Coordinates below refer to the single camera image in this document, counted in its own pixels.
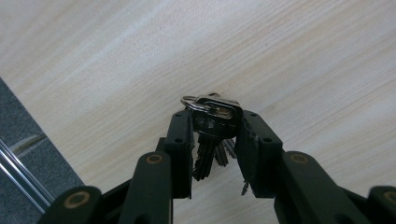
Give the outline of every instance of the light wood grain surface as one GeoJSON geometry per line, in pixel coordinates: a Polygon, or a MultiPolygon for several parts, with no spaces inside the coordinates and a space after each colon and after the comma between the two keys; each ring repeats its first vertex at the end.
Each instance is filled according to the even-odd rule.
{"type": "MultiPolygon", "coordinates": [[[[179,98],[217,91],[341,186],[396,186],[395,1],[1,1],[0,76],[87,185],[130,178],[179,98]]],[[[236,161],[175,223],[277,223],[236,161]]]]}

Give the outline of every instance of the metal rivet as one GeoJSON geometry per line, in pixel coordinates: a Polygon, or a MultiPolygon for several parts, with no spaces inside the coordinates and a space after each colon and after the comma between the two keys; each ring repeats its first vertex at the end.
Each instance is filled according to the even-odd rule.
{"type": "Polygon", "coordinates": [[[300,164],[306,164],[306,163],[308,163],[308,158],[307,158],[306,156],[301,155],[301,154],[292,154],[292,155],[290,156],[290,158],[291,158],[294,162],[297,162],[297,163],[300,163],[300,164]]]}
{"type": "Polygon", "coordinates": [[[384,197],[390,201],[391,203],[396,204],[396,192],[395,191],[387,191],[384,193],[384,197]]]}
{"type": "Polygon", "coordinates": [[[146,158],[146,162],[150,164],[157,164],[157,163],[161,163],[162,161],[163,161],[163,156],[156,154],[148,156],[146,158]]]}
{"type": "Polygon", "coordinates": [[[90,193],[87,191],[76,192],[64,200],[64,207],[68,209],[74,209],[82,206],[90,200],[90,193]]]}

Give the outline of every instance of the bunch of keys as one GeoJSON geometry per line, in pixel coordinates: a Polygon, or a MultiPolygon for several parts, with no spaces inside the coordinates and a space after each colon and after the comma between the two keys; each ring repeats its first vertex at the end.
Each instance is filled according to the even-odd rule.
{"type": "Polygon", "coordinates": [[[192,126],[199,134],[198,159],[192,171],[199,181],[209,176],[213,159],[226,166],[226,151],[236,158],[233,138],[239,130],[243,110],[236,101],[220,98],[217,93],[184,96],[180,101],[191,110],[192,126]]]}

